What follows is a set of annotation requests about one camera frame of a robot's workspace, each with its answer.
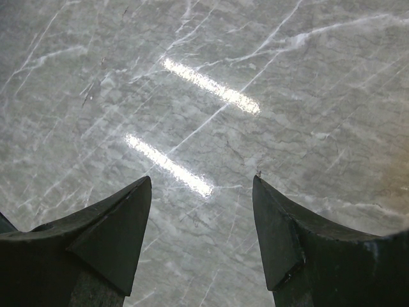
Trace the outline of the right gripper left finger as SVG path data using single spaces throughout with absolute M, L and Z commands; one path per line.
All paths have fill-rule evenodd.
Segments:
M 151 207 L 151 179 L 22 232 L 1 218 L 2 306 L 122 306 Z

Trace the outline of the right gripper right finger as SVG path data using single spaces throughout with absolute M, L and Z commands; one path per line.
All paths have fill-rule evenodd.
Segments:
M 276 306 L 407 306 L 408 232 L 360 232 L 285 197 L 252 188 L 266 287 Z

